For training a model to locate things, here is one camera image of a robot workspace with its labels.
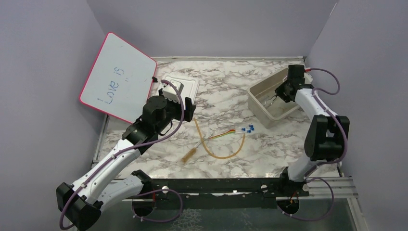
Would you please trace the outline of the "test tube brush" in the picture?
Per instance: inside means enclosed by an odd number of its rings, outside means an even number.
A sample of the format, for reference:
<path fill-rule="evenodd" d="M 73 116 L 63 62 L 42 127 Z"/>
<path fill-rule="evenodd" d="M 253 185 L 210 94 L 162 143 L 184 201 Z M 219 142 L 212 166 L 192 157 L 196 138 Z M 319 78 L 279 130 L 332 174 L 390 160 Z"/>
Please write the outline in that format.
<path fill-rule="evenodd" d="M 183 164 L 186 164 L 196 153 L 199 147 L 203 147 L 204 150 L 206 151 L 206 142 L 209 141 L 211 138 L 202 138 L 201 141 L 195 145 L 193 148 L 191 148 L 182 158 L 181 162 Z"/>

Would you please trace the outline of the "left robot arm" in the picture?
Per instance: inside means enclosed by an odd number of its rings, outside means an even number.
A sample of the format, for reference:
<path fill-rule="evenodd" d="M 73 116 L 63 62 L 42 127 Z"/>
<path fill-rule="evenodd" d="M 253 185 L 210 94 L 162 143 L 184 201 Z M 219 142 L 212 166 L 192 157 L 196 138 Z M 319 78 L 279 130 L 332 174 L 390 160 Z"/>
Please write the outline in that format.
<path fill-rule="evenodd" d="M 131 195 L 143 198 L 151 193 L 151 184 L 138 176 L 127 177 L 115 185 L 110 183 L 152 145 L 169 139 L 183 122 L 192 121 L 196 105 L 179 91 L 175 96 L 171 99 L 168 93 L 161 92 L 150 97 L 141 116 L 126 128 L 122 138 L 102 161 L 74 182 L 62 182 L 56 188 L 61 230 L 76 227 L 86 231 L 109 206 Z"/>

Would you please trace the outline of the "beige plastic bin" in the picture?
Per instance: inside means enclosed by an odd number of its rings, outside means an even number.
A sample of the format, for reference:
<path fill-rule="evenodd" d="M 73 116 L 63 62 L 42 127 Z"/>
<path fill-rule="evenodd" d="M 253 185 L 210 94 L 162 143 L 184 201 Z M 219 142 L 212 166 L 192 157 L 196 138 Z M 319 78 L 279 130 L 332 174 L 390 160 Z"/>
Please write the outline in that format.
<path fill-rule="evenodd" d="M 284 102 L 275 94 L 287 74 L 288 68 L 282 68 L 247 88 L 248 108 L 265 128 L 272 128 L 300 108 L 294 102 Z"/>

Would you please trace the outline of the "metal crucible tongs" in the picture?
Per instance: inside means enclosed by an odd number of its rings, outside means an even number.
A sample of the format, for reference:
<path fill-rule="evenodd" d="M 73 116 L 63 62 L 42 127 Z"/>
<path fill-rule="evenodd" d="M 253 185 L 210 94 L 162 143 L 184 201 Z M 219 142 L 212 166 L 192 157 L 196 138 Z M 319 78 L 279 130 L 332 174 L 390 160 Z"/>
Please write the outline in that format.
<path fill-rule="evenodd" d="M 263 106 L 265 107 L 265 108 L 268 108 L 268 107 L 270 107 L 273 103 L 274 103 L 274 101 L 277 99 L 277 95 L 275 94 L 275 95 L 273 95 L 273 96 L 271 96 L 271 97 L 269 97 L 269 98 L 267 98 L 267 99 L 265 99 L 264 100 L 264 103 L 263 103 Z"/>

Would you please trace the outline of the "yellow rubber tubing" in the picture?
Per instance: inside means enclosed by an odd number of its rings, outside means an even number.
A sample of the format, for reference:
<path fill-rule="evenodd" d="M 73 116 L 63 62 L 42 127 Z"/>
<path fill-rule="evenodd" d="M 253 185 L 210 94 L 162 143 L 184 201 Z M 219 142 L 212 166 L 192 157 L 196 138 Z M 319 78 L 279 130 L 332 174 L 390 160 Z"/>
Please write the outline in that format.
<path fill-rule="evenodd" d="M 208 138 L 208 137 L 218 135 L 218 134 L 228 131 L 228 130 L 225 130 L 222 132 L 216 132 L 214 134 L 210 134 L 210 133 L 207 134 L 202 131 L 200 127 L 200 123 L 197 119 L 194 119 L 193 121 L 195 123 L 197 134 L 199 136 L 198 143 L 201 141 L 202 138 Z M 214 159 L 219 159 L 219 160 L 230 159 L 230 158 L 235 157 L 242 151 L 243 146 L 246 142 L 247 135 L 248 133 L 245 133 L 245 134 L 233 133 L 233 134 L 219 137 L 217 139 L 210 139 L 209 141 L 206 142 L 206 151 L 204 150 L 202 146 L 199 147 L 198 149 L 202 150 L 203 153 L 206 153 L 209 157 L 212 157 Z"/>

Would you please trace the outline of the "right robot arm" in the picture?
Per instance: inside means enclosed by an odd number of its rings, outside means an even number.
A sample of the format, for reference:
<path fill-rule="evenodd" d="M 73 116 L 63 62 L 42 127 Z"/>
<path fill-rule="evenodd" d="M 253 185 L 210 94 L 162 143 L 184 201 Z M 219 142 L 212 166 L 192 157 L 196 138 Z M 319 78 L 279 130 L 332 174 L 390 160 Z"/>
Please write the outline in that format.
<path fill-rule="evenodd" d="M 308 84 L 305 74 L 312 71 L 303 65 L 289 65 L 286 80 L 275 90 L 284 102 L 298 104 L 311 121 L 304 142 L 305 155 L 286 167 L 278 182 L 278 191 L 285 196 L 302 189 L 307 178 L 327 164 L 336 164 L 345 157 L 348 148 L 350 120 L 336 114 L 319 97 L 319 92 L 336 95 Z"/>

